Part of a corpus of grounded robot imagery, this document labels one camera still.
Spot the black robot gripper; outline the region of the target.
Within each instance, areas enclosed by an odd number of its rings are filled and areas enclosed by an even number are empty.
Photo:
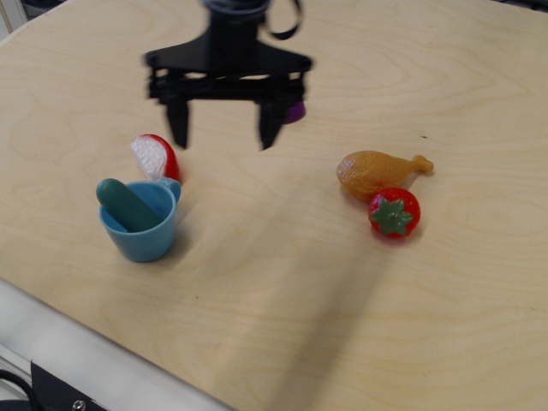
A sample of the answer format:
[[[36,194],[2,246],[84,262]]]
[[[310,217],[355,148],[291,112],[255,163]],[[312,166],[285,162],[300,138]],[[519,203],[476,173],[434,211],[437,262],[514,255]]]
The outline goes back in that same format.
[[[273,146],[286,107],[302,100],[310,57],[259,40],[267,1],[206,1],[207,29],[196,39],[149,51],[149,94],[167,106],[174,142],[188,148],[189,102],[194,99],[250,100],[259,103],[262,149]]]

